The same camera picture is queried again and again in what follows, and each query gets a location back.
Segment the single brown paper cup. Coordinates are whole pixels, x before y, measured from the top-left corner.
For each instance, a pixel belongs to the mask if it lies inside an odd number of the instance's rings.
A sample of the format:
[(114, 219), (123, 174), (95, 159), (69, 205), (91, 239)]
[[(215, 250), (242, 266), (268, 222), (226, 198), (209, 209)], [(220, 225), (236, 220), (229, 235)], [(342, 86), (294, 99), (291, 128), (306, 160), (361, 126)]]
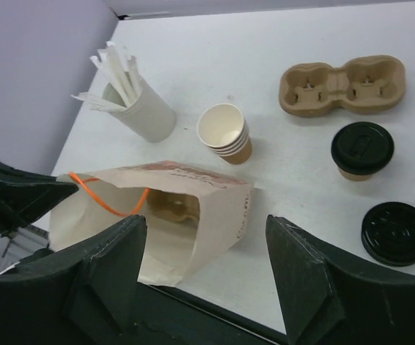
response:
[(347, 171), (343, 170), (340, 167), (338, 168), (338, 170), (339, 170), (341, 176), (343, 176), (345, 179), (351, 180), (351, 181), (355, 181), (355, 182), (369, 180), (373, 176), (373, 173), (370, 173), (370, 174), (359, 174), (359, 173), (347, 172)]

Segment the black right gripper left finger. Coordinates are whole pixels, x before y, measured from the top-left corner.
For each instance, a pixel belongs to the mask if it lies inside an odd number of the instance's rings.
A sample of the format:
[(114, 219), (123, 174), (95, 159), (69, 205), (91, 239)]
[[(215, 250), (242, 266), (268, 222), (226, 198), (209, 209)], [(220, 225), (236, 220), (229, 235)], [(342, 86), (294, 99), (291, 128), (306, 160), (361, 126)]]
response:
[(0, 344), (131, 344), (146, 234), (129, 216), (0, 275)]

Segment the stack of black lids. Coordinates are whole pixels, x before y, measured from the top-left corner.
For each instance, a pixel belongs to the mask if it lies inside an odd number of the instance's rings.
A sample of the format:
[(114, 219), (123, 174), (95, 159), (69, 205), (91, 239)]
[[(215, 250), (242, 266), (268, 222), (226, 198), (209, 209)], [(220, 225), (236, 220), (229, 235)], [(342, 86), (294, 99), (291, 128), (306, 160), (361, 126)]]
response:
[(371, 208), (361, 225), (361, 241), (377, 262), (391, 267), (415, 263), (415, 207), (389, 201)]

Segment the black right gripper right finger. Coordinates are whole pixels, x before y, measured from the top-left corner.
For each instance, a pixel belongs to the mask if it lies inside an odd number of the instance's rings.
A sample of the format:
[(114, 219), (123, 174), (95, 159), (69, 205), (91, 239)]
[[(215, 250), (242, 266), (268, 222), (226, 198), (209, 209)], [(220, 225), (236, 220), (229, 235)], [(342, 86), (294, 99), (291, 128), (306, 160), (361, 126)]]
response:
[(266, 243), (290, 344), (415, 344), (415, 275), (374, 264), (284, 217)]

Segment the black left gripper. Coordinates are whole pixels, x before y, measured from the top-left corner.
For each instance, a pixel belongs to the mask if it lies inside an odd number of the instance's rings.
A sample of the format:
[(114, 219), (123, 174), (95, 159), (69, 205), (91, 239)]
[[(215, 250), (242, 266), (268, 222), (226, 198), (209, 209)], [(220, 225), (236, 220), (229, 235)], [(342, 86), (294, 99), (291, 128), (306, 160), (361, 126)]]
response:
[(18, 229), (40, 219), (76, 192), (74, 183), (24, 176), (0, 162), (0, 236), (15, 236)]

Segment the black plastic cup lid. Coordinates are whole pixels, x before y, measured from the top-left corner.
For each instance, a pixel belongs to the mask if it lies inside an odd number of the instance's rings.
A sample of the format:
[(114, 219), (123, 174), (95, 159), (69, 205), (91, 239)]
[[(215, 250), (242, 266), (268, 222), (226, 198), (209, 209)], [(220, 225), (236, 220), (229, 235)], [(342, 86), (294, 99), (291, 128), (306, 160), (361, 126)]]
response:
[(332, 139), (335, 164), (349, 173), (370, 174), (382, 170), (394, 154), (391, 134), (379, 124), (358, 121), (340, 129)]

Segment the printed paper takeout bag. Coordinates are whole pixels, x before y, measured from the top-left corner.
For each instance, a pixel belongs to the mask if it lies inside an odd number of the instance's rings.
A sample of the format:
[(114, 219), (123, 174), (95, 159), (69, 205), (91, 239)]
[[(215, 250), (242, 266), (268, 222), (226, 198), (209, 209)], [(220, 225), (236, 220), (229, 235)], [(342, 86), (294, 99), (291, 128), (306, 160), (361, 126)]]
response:
[(138, 281), (175, 286), (227, 252), (246, 230), (253, 183), (177, 162), (67, 174), (78, 192), (50, 212), (50, 246), (60, 251), (126, 216), (144, 216)]

